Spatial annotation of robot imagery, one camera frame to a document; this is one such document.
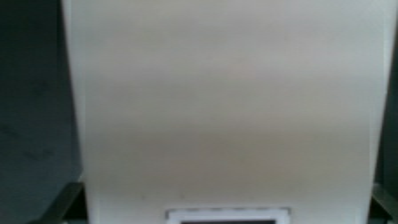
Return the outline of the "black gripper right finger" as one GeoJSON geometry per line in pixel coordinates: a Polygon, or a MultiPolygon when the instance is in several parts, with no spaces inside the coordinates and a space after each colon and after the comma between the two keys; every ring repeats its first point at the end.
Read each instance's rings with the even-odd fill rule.
{"type": "Polygon", "coordinates": [[[380,184],[373,185],[370,219],[384,224],[398,224],[398,199],[391,196],[380,184]]]}

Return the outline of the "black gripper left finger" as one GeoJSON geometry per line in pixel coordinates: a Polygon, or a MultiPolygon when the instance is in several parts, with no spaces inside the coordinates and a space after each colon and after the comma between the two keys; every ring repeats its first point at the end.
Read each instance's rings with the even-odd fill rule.
{"type": "Polygon", "coordinates": [[[27,224],[85,224],[84,184],[66,185],[43,216],[27,224]]]}

